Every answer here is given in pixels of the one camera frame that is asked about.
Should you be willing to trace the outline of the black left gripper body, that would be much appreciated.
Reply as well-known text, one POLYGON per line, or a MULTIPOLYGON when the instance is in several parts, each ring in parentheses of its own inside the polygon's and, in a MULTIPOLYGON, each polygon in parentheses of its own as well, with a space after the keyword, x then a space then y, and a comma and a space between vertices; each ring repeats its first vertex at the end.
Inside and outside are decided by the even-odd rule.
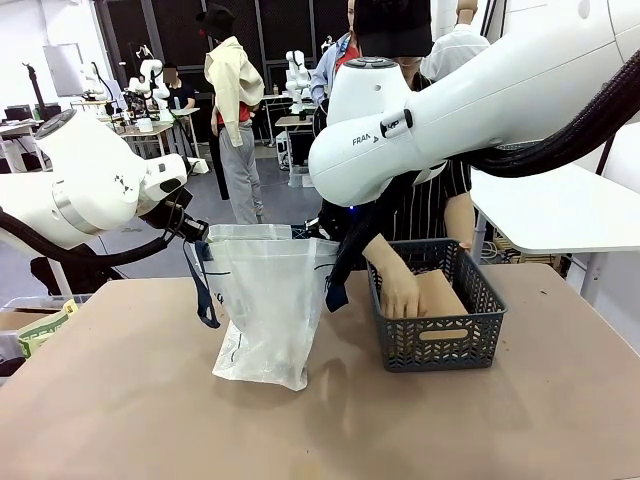
POLYGON ((181 187, 161 200, 140 219, 156 230, 163 230, 186 241, 195 240, 195 221, 186 209, 193 195, 181 187))

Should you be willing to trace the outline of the person's right hand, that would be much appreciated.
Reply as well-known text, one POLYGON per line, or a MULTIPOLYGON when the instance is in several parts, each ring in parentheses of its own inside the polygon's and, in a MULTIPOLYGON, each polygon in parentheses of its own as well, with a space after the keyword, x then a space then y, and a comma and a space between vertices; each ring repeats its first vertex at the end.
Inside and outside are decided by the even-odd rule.
POLYGON ((408 270, 391 270, 382 274, 381 308, 386 318, 416 318, 421 295, 417 279, 408 270))

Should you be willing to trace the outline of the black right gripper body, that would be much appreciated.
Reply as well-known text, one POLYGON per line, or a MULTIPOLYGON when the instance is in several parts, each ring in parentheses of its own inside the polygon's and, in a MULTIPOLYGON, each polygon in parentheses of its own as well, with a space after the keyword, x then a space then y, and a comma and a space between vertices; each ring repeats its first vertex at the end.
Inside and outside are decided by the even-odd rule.
POLYGON ((322 201, 318 214, 320 228, 328 234, 332 241, 343 241, 359 217, 360 208, 358 206, 341 207, 327 200, 322 201))

